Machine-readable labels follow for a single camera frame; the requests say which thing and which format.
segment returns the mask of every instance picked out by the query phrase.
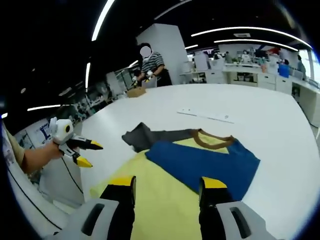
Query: desk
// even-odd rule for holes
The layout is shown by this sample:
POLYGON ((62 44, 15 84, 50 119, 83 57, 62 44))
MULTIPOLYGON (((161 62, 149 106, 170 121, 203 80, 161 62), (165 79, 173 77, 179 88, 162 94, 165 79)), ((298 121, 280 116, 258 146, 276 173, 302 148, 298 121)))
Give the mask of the desk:
POLYGON ((232 64, 225 64, 223 72, 227 74, 232 72, 257 74, 257 84, 252 82, 232 80, 230 82, 232 84, 275 90, 288 95, 291 95, 292 93, 293 84, 299 85, 299 104, 309 122, 317 128, 320 127, 320 90, 308 82, 291 75, 289 78, 285 78, 278 74, 263 73, 262 69, 256 66, 246 67, 246 65, 234 66, 232 64))
POLYGON ((261 160, 243 202, 264 218, 274 237, 292 239, 313 213, 320 193, 320 158, 300 107, 290 95, 231 84, 150 88, 139 97, 119 99, 86 119, 82 134, 104 147, 81 150, 93 164, 81 169, 86 201, 90 187, 109 178, 135 155, 121 136, 140 122, 153 131, 202 128, 239 139, 261 160), (229 114, 235 123, 178 114, 184 107, 229 114))
POLYGON ((191 81, 195 81, 194 75, 196 75, 196 83, 202 83, 202 80, 199 78, 200 74, 205 74, 205 78, 207 79, 208 70, 203 71, 190 71, 190 72, 184 72, 181 73, 180 76, 185 77, 184 83, 191 83, 191 81))
POLYGON ((207 84, 226 84, 227 83, 227 79, 224 76, 221 69, 220 70, 208 69, 203 71, 185 72, 185 73, 181 73, 180 76, 186 77, 186 76, 197 75, 197 78, 199 81, 199 74, 205 74, 205 80, 207 84))

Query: human hand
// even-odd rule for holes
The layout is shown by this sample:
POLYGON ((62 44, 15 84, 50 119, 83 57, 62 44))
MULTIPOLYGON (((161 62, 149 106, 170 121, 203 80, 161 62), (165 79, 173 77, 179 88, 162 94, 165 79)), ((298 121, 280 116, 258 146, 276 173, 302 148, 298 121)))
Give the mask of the human hand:
POLYGON ((47 143, 44 149, 50 159, 59 159, 63 156, 62 151, 59 149, 59 145, 54 143, 53 141, 47 143))

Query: blue shirt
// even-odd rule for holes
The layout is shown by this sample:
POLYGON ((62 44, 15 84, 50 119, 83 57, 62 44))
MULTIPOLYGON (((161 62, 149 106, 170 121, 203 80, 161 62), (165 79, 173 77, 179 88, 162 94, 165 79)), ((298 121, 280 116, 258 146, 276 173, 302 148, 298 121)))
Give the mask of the blue shirt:
POLYGON ((237 139, 227 149, 229 154, 158 141, 145 155, 196 193, 200 178, 208 177, 226 184, 233 199, 240 201, 260 160, 237 139))

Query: yellow shirt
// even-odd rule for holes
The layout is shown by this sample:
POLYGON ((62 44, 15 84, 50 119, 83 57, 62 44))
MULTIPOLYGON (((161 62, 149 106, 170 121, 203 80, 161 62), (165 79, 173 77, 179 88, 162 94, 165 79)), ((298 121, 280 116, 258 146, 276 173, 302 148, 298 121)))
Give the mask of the yellow shirt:
MULTIPOLYGON (((199 133, 210 145, 223 143, 199 133)), ((199 146, 193 138, 176 144, 228 154, 226 147, 212 150, 199 146)), ((111 179, 136 176, 135 220, 131 240, 201 240, 199 196, 161 167, 148 160, 141 151, 125 163, 111 179)), ((99 198, 109 179, 90 189, 99 198)))

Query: white pillar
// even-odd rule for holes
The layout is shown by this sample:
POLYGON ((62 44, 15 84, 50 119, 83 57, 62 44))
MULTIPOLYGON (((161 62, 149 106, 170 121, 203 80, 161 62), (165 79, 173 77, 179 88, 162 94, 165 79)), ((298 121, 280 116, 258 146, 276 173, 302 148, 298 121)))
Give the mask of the white pillar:
POLYGON ((312 59, 312 53, 310 49, 308 49, 307 52, 308 52, 308 58, 309 58, 309 64, 310 64, 310 78, 312 80, 315 80, 315 69, 314 69, 314 61, 312 59))
POLYGON ((177 26, 155 23, 137 36, 136 40, 138 44, 149 43, 153 51, 162 55, 172 84, 183 83, 185 79, 180 74, 183 63, 188 61, 188 56, 177 26))

